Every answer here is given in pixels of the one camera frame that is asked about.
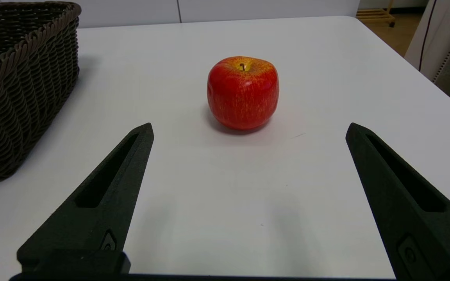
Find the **floor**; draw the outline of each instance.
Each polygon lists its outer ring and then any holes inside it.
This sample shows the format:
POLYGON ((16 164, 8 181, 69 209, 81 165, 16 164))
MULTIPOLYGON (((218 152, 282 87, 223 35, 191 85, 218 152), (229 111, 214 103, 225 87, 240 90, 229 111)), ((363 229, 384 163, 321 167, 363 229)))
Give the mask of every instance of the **floor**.
POLYGON ((366 26, 404 57, 422 14, 392 15, 395 17, 395 27, 389 27, 388 23, 366 23, 366 26))

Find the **white table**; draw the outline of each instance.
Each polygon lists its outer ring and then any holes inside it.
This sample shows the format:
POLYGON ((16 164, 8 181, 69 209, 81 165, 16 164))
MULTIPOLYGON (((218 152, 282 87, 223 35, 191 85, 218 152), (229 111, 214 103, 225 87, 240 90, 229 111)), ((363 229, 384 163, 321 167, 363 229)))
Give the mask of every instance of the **white table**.
POLYGON ((354 18, 78 33, 75 91, 0 183, 0 280, 20 272, 18 247, 146 122, 155 142, 125 244, 131 272, 393 277, 345 143, 350 122, 450 199, 450 98, 354 18), (232 55, 279 72, 277 111, 249 135, 207 109, 207 73, 232 55))

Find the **basket rim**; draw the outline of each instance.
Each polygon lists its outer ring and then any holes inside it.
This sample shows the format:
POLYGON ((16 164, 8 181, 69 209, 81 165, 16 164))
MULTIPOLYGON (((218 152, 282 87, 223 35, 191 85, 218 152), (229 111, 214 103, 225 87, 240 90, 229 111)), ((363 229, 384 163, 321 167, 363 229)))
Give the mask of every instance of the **basket rim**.
POLYGON ((1 82, 30 55, 37 52, 39 47, 50 38, 64 30, 66 26, 81 14, 81 6, 74 2, 46 1, 46 2, 0 2, 0 7, 24 7, 38 5, 65 5, 65 11, 56 18, 50 19, 37 30, 25 34, 24 39, 0 55, 0 84, 1 82))

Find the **apple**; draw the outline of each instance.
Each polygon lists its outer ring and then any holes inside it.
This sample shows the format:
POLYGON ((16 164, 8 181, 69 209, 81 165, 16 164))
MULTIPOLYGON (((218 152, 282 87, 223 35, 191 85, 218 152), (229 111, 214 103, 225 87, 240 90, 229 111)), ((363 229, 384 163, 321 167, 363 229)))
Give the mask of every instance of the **apple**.
POLYGON ((254 57, 228 57, 207 77, 207 102, 211 113, 234 130, 265 124, 279 99, 279 78, 270 62, 254 57))

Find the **dark brown basket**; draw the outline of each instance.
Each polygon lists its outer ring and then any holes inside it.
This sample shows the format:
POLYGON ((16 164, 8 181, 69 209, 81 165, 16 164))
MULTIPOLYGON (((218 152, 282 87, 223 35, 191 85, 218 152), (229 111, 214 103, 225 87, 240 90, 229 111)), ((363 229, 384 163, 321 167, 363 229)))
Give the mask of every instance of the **dark brown basket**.
POLYGON ((0 3, 0 181, 15 173, 75 85, 80 13, 71 2, 0 3))

